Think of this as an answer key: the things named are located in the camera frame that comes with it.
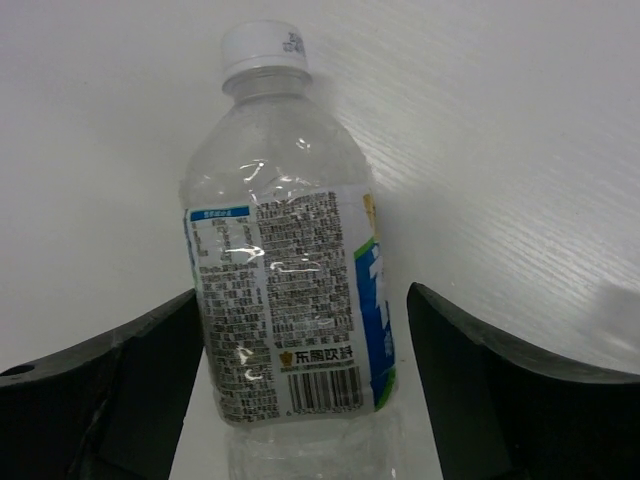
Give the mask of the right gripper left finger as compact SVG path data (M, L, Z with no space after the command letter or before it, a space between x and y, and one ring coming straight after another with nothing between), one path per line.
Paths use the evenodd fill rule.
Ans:
M2 478L168 478L202 351L187 291L2 372Z

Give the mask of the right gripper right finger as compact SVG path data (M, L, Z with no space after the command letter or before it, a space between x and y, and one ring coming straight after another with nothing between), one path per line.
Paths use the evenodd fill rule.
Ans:
M535 346L419 283L407 309L444 478L638 478L638 375Z

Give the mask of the green label water bottle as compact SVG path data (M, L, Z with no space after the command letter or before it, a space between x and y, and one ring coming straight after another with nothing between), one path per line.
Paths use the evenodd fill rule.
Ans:
M221 43L228 113L180 186L233 479L396 479L395 351L371 169L307 94L299 30Z

